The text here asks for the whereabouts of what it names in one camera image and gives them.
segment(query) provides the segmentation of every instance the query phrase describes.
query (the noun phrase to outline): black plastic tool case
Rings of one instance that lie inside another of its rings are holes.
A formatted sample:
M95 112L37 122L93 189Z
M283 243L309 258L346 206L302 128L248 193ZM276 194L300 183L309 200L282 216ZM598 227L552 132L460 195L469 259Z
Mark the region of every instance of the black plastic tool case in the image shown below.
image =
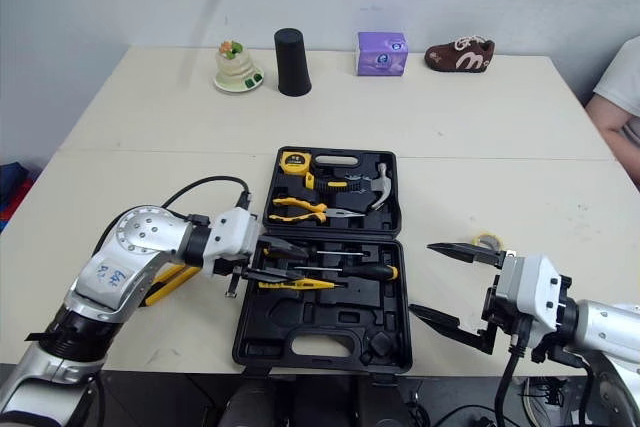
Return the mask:
M378 211L368 210L379 194L372 192L319 193L304 187L304 178L285 175L279 166L283 152L312 155L310 170L316 178L340 179L349 175L376 178L378 164L387 164L391 194ZM317 165L319 156L354 157L356 165ZM393 240L400 231L396 159L391 152L283 147L278 151L263 223L266 235L325 251L364 252L364 257L318 254L308 262L267 257L258 245L254 268L293 268L302 265L338 268L345 263L380 262L394 265L394 281L342 276L337 271L299 270L308 277L336 282L342 287L319 290L262 289L250 281L238 322L233 358L258 370L272 367L321 368L397 374L411 368L411 338L402 246ZM274 198L296 197L313 204L366 212L365 217L328 218L325 223L304 220L285 224L269 215L297 216L300 207L274 206ZM298 336L330 336L350 352L346 357L300 355L292 344Z

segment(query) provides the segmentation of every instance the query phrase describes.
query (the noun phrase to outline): person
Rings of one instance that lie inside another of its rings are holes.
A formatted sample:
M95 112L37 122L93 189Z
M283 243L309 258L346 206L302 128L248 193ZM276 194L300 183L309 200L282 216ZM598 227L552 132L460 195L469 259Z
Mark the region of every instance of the person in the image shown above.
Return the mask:
M587 103L587 114L640 187L640 36L625 42Z

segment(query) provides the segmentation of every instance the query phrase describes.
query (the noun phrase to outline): brown shoe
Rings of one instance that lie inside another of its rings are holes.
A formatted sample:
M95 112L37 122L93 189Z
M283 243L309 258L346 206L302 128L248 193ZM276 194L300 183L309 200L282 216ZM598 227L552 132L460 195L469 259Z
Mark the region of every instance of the brown shoe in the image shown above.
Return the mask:
M493 57L496 44L477 35L461 37L450 44L434 45L424 60L439 72L484 72Z

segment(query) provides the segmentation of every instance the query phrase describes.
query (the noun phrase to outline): purple box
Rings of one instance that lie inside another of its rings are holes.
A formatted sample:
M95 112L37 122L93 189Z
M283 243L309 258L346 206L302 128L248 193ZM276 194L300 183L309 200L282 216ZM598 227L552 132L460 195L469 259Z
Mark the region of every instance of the purple box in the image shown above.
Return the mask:
M400 32L358 32L358 75L402 75L409 48Z

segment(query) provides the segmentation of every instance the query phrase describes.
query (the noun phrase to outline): claw hammer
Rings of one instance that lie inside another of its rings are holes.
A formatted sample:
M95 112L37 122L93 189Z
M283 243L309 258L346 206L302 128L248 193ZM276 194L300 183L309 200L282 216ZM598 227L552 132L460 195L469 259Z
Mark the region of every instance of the claw hammer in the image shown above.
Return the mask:
M372 210L378 210L385 203L391 193L391 179L387 177L387 164L378 164L378 177L370 179L368 177L349 177L347 180L320 180L316 179L311 172L305 174L304 185L307 189L318 192L378 192L380 197L373 204Z

